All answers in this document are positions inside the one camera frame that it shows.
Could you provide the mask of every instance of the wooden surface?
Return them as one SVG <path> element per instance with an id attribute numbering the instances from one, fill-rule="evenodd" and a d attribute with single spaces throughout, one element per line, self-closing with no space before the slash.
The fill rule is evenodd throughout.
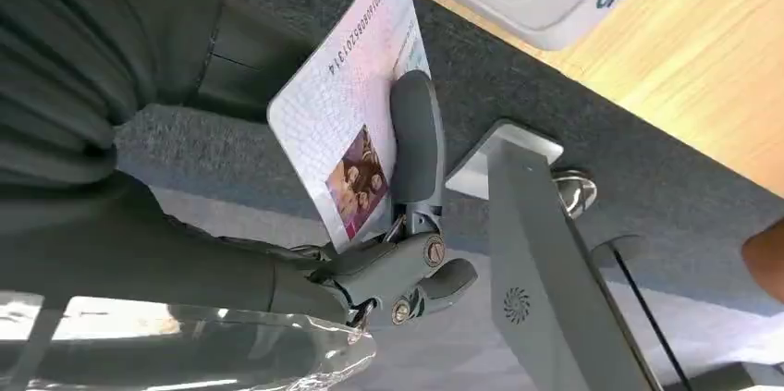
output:
<path id="1" fill-rule="evenodd" d="M 784 197 L 784 0 L 622 0 L 557 52 L 435 1 Z"/>

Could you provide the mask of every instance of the gray stand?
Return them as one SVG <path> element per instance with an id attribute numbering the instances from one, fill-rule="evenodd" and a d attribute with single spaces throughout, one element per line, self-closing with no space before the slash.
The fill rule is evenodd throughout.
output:
<path id="1" fill-rule="evenodd" d="M 493 319 L 521 365 L 540 391 L 660 390 L 565 215 L 548 158 L 539 152 L 546 139 L 532 148 L 498 140 L 493 131 L 489 137 L 483 158 Z M 450 181 L 461 178 L 459 171 L 448 187 L 456 186 Z"/>

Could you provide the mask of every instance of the gray carpet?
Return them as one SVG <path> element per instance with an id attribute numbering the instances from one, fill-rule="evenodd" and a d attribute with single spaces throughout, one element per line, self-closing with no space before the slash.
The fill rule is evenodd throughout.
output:
<path id="1" fill-rule="evenodd" d="M 351 0 L 249 0 L 323 38 Z M 456 163 L 500 116 L 557 139 L 559 166 L 599 186 L 578 220 L 589 246 L 625 233 L 650 239 L 631 265 L 648 288 L 771 315 L 781 311 L 746 273 L 742 242 L 784 215 L 784 202 L 556 70 L 429 0 L 414 0 Z M 148 108 L 119 131 L 120 166 L 155 186 L 316 217 L 271 132 L 185 109 Z M 449 193 L 448 243 L 486 253 L 485 202 Z"/>

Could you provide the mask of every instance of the person's hand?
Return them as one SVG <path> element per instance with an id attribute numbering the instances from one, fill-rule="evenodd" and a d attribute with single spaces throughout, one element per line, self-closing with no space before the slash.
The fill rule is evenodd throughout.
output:
<path id="1" fill-rule="evenodd" d="M 741 255 L 757 285 L 784 302 L 784 220 L 746 240 Z"/>

